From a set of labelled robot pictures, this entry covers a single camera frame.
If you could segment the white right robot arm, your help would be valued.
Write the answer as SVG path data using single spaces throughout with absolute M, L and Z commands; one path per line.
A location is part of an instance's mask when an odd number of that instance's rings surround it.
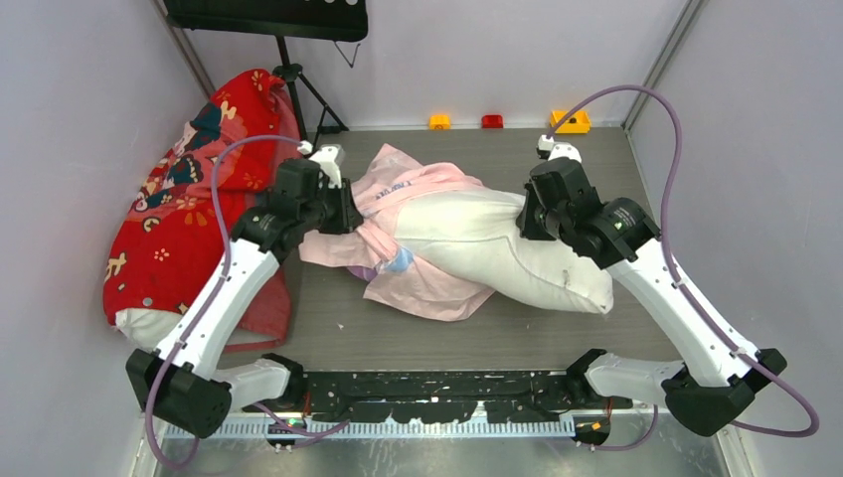
M 708 302 L 708 325 L 669 273 L 661 232 L 628 198 L 602 201 L 581 162 L 550 159 L 534 167 L 526 203 L 516 223 L 522 237 L 559 240 L 591 260 L 626 288 L 680 353 L 680 360 L 622 358 L 591 349 L 567 368 L 568 395 L 580 407 L 604 397 L 630 398 L 666 408 L 688 430 L 711 436 L 739 417 L 770 380 L 745 363 L 780 375 L 787 360 L 775 348 L 760 349 L 732 328 Z M 731 350 L 727 335 L 738 347 Z

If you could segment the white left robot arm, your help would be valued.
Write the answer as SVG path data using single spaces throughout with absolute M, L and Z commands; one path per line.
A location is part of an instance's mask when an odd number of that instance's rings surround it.
M 249 365 L 221 370 L 220 358 L 257 293 L 306 234 L 343 235 L 362 222 L 342 176 L 342 152 L 325 146 L 276 171 L 266 202 L 241 215 L 220 264 L 176 327 L 126 362 L 142 410 L 199 438 L 214 434 L 233 410 L 270 401 L 282 411 L 304 401 L 300 364 L 267 353 Z

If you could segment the pink pillowcase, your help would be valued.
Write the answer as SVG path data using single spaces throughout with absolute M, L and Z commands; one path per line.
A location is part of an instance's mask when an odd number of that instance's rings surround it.
M 421 318 L 454 322 L 472 315 L 493 294 L 479 283 L 457 278 L 401 245 L 398 218 L 410 201 L 434 193 L 474 191 L 482 182 L 456 165 L 422 165 L 385 144 L 366 173 L 352 184 L 364 222 L 346 235 L 311 232 L 298 252 L 302 261 L 326 267 L 364 268 L 374 276 L 363 297 Z

